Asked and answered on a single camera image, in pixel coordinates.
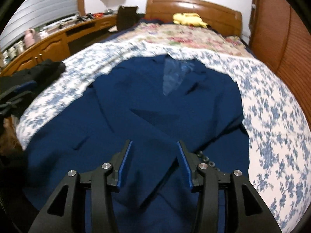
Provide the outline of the wooden headboard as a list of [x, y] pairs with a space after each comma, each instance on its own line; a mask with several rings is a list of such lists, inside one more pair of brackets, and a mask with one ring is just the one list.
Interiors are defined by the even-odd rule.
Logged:
[[146, 19], [173, 21], [173, 14], [197, 13], [201, 19], [222, 36], [242, 34], [242, 14], [215, 3], [201, 0], [147, 0]]

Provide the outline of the wooden louvered wardrobe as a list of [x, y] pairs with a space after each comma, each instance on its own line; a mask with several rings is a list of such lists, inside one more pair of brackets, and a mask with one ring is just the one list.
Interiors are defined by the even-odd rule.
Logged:
[[286, 0], [252, 0], [249, 46], [292, 91], [310, 121], [310, 33]]

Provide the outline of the pink vase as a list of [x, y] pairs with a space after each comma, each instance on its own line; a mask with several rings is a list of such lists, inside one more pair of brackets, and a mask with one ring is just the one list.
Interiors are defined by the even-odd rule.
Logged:
[[24, 43], [26, 48], [29, 48], [36, 43], [35, 35], [36, 35], [35, 30], [32, 28], [29, 28], [25, 31]]

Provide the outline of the navy blue suit jacket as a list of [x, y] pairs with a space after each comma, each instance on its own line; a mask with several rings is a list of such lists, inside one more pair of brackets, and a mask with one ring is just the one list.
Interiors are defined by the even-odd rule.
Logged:
[[41, 209], [69, 170], [92, 171], [131, 140], [124, 186], [113, 195], [120, 232], [189, 232], [197, 194], [183, 180], [178, 141], [223, 172], [249, 168], [238, 85], [196, 59], [133, 57], [98, 77], [31, 139], [25, 193]]

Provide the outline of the yellow Pikachu plush toy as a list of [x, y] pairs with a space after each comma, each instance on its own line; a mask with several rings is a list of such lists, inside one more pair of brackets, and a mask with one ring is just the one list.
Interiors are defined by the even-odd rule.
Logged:
[[173, 14], [173, 22], [179, 25], [207, 28], [208, 24], [203, 22], [197, 13], [176, 13]]

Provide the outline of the black folded garment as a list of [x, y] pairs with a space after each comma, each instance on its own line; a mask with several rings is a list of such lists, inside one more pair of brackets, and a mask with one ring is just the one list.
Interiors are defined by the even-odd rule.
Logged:
[[53, 62], [47, 59], [38, 65], [15, 72], [9, 76], [1, 77], [1, 93], [7, 91], [13, 86], [19, 86], [30, 81], [35, 81], [37, 89], [35, 92], [44, 90], [57, 80], [65, 72], [63, 62]]

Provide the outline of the blue floral bed sheet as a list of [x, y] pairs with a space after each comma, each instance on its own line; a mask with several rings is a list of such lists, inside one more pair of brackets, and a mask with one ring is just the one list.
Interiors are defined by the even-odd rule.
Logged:
[[81, 98], [98, 77], [133, 57], [161, 55], [178, 61], [196, 59], [237, 83], [242, 125], [249, 137], [249, 168], [243, 174], [281, 231], [291, 232], [310, 205], [310, 128], [288, 87], [253, 57], [130, 40], [94, 44], [66, 59], [65, 72], [23, 113], [16, 129], [22, 147], [26, 150], [33, 136]]

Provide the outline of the red bowl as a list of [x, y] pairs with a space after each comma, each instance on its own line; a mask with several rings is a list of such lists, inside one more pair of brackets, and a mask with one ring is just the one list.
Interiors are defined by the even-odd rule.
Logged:
[[104, 13], [94, 13], [93, 16], [96, 19], [100, 19], [100, 18], [102, 18], [104, 16]]

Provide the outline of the red floral quilt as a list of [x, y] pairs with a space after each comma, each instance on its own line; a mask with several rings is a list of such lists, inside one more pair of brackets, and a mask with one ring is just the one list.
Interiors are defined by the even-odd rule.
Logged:
[[223, 37], [206, 28], [177, 24], [140, 23], [134, 30], [116, 38], [118, 41], [147, 42], [197, 49], [240, 57], [253, 57], [238, 36]]

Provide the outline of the grey window blind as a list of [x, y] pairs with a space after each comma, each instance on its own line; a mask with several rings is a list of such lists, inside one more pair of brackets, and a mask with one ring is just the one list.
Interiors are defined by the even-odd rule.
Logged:
[[8, 48], [29, 28], [36, 28], [77, 12], [77, 0], [25, 0], [1, 33], [1, 49]]

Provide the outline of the wooden desk with cabinets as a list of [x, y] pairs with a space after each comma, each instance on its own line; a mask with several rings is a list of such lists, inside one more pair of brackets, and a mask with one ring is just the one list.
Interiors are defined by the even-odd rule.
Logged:
[[32, 68], [46, 59], [62, 61], [71, 56], [69, 43], [115, 25], [116, 15], [105, 15], [100, 19], [93, 19], [59, 30], [17, 56], [3, 68], [1, 76], [9, 76], [16, 71]]

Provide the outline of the dark wooden chair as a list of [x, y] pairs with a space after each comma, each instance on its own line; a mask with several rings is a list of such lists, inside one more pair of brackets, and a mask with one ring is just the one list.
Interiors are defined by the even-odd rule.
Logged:
[[109, 32], [118, 33], [133, 27], [145, 16], [144, 13], [138, 13], [137, 10], [137, 6], [120, 6], [116, 13], [116, 25], [110, 28]]

